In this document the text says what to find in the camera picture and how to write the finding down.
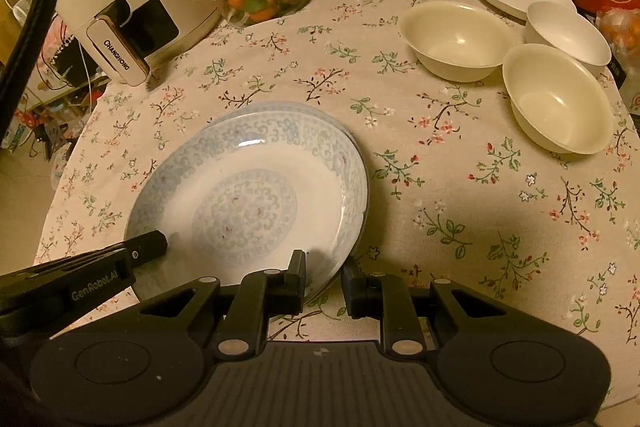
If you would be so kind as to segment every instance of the bowl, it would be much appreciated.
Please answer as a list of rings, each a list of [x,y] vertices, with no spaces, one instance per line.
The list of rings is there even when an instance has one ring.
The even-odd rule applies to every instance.
[[[402,15],[399,26],[424,67],[452,82],[488,76],[513,47],[513,35],[498,17],[458,2],[414,6]]]
[[[611,61],[611,49],[600,31],[575,11],[552,2],[536,2],[527,10],[525,40],[553,46],[578,60],[598,77]]]
[[[557,153],[595,154],[613,134],[613,113],[594,76],[544,44],[521,44],[502,65],[513,114],[535,143]]]

